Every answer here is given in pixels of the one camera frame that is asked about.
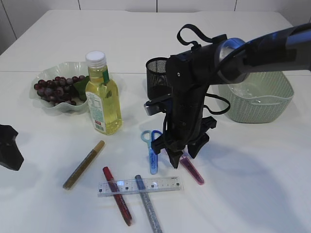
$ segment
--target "bottle label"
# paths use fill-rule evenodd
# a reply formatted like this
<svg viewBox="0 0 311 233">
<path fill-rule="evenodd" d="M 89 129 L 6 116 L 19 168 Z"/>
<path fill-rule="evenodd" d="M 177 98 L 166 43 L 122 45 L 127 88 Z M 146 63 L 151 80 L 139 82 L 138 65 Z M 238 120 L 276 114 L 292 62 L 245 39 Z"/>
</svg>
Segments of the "bottle label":
<svg viewBox="0 0 311 233">
<path fill-rule="evenodd" d="M 107 82 L 109 82 L 109 73 L 108 73 L 108 69 L 106 69 L 104 72 L 103 72 L 103 78 L 104 78 L 104 84 L 107 84 Z"/>
<path fill-rule="evenodd" d="M 94 128 L 105 133 L 106 123 L 101 98 L 92 92 L 86 92 L 86 97 Z"/>
</svg>

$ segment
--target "scissors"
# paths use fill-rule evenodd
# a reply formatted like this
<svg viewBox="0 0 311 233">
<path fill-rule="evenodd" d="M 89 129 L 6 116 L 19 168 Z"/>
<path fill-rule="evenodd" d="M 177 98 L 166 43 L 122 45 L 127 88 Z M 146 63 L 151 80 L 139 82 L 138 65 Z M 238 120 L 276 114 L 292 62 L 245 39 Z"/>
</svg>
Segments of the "scissors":
<svg viewBox="0 0 311 233">
<path fill-rule="evenodd" d="M 150 164 L 150 173 L 152 175 L 157 174 L 157 154 L 155 154 L 154 150 L 151 148 L 151 142 L 155 140 L 155 135 L 159 134 L 161 135 L 162 133 L 158 130 L 145 130 L 144 132 L 141 133 L 140 137 L 141 139 L 147 143 L 148 149 L 149 149 L 149 164 Z"/>
</svg>

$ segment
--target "bunch of grapes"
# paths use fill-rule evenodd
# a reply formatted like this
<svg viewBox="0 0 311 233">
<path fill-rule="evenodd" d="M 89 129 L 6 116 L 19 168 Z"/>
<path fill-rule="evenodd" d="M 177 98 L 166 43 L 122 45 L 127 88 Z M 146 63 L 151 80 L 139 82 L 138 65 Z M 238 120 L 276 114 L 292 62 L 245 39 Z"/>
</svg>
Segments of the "bunch of grapes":
<svg viewBox="0 0 311 233">
<path fill-rule="evenodd" d="M 41 79 L 34 85 L 34 89 L 42 100 L 51 102 L 54 106 L 63 102 L 77 105 L 77 102 L 72 99 L 79 97 L 79 93 L 73 84 L 82 81 L 84 78 L 84 75 L 80 75 L 79 77 L 73 76 L 67 79 L 59 76 L 53 80 L 45 81 Z"/>
</svg>

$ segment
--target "yellow liquid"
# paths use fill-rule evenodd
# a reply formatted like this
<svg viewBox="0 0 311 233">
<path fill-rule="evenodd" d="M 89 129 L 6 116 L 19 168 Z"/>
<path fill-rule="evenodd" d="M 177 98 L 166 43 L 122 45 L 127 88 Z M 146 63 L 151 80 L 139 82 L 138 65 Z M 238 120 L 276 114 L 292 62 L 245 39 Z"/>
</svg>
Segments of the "yellow liquid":
<svg viewBox="0 0 311 233">
<path fill-rule="evenodd" d="M 118 87 L 113 80 L 104 84 L 103 73 L 105 71 L 107 71 L 107 66 L 100 69 L 88 68 L 90 81 L 86 85 L 86 92 L 97 95 L 103 105 L 106 132 L 95 129 L 100 133 L 111 135 L 121 127 L 122 117 Z"/>
</svg>

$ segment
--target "bowl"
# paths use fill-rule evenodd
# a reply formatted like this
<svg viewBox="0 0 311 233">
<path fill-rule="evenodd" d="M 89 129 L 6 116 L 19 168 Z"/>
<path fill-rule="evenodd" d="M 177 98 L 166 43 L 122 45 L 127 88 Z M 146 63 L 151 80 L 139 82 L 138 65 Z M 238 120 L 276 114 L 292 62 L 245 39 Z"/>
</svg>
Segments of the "bowl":
<svg viewBox="0 0 311 233">
<path fill-rule="evenodd" d="M 77 105 L 71 105 L 69 103 L 60 103 L 54 106 L 52 103 L 46 102 L 37 95 L 37 91 L 34 89 L 34 85 L 38 83 L 40 79 L 52 80 L 56 76 L 64 76 L 66 78 L 71 78 L 73 76 L 88 75 L 86 62 L 64 62 L 58 66 L 51 67 L 42 71 L 31 83 L 30 98 L 35 101 L 40 101 L 42 106 L 48 109 L 55 109 L 61 112 L 80 112 L 87 108 L 87 101 L 80 101 L 78 98 L 74 99 Z"/>
<path fill-rule="evenodd" d="M 231 103 L 228 116 L 240 123 L 269 123 L 277 119 L 294 96 L 283 72 L 250 73 L 239 84 L 219 85 L 219 94 Z"/>
</svg>

